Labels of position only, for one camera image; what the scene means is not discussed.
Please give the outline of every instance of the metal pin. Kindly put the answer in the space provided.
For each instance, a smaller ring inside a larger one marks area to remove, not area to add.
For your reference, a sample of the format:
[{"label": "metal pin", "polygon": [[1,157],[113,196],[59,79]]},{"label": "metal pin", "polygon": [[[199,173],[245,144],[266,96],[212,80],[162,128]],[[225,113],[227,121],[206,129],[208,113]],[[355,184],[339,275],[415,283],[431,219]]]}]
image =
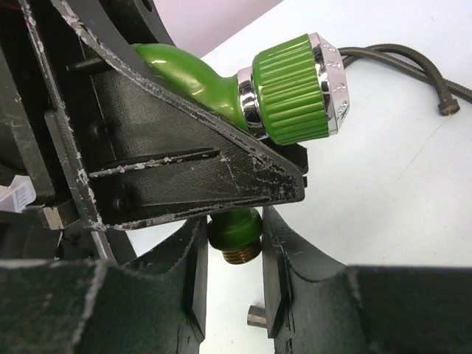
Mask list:
[{"label": "metal pin", "polygon": [[248,326],[267,328],[266,310],[257,306],[249,306]]}]

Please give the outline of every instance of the brass threaded fitting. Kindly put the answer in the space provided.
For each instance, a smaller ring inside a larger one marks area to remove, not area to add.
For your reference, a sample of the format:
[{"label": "brass threaded fitting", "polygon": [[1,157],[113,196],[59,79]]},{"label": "brass threaded fitting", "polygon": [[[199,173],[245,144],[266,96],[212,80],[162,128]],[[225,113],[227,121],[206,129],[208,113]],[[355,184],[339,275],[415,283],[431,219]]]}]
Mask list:
[{"label": "brass threaded fitting", "polygon": [[223,251],[223,257],[230,264],[244,264],[253,260],[262,251],[260,240],[251,242],[232,251]]}]

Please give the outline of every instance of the green spout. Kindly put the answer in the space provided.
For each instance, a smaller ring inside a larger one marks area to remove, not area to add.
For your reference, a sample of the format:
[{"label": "green spout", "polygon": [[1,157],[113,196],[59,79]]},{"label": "green spout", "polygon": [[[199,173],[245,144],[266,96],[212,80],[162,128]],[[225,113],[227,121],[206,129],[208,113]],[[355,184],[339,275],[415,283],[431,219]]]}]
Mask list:
[{"label": "green spout", "polygon": [[167,44],[137,44],[136,52],[181,91],[247,131],[239,106],[237,78],[221,77],[197,57]]}]

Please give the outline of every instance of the screw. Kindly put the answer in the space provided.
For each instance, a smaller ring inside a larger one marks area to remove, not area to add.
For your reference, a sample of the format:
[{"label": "screw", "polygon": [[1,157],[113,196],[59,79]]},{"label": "screw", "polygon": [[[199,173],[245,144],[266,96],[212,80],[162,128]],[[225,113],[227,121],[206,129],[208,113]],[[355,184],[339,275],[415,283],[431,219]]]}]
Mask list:
[{"label": "screw", "polygon": [[110,129],[104,122],[93,123],[90,127],[95,139],[102,139],[110,133]]},{"label": "screw", "polygon": [[130,206],[130,201],[126,198],[125,195],[117,195],[113,199],[113,208],[118,212],[127,210],[129,206]]}]

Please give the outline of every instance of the threaded connector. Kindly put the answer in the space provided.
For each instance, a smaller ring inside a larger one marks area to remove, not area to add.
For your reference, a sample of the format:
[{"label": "threaded connector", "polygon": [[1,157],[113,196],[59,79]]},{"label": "threaded connector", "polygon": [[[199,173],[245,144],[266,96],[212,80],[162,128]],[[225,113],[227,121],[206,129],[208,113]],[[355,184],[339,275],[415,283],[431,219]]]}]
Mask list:
[{"label": "threaded connector", "polygon": [[437,105],[442,116],[452,116],[460,110],[459,103],[452,97],[441,100],[440,104]]}]

